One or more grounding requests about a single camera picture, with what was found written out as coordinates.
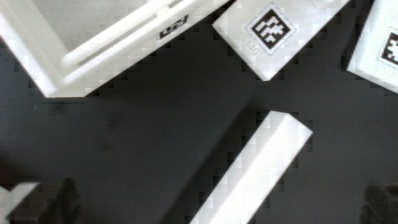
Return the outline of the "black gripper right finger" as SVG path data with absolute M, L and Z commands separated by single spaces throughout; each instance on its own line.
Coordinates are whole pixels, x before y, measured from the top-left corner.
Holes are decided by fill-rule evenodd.
M 370 182 L 359 224 L 398 224 L 398 183 Z

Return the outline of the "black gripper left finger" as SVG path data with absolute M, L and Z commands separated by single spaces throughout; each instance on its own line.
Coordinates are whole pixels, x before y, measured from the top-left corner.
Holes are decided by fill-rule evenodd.
M 79 199 L 70 178 L 0 185 L 0 224 L 80 224 Z

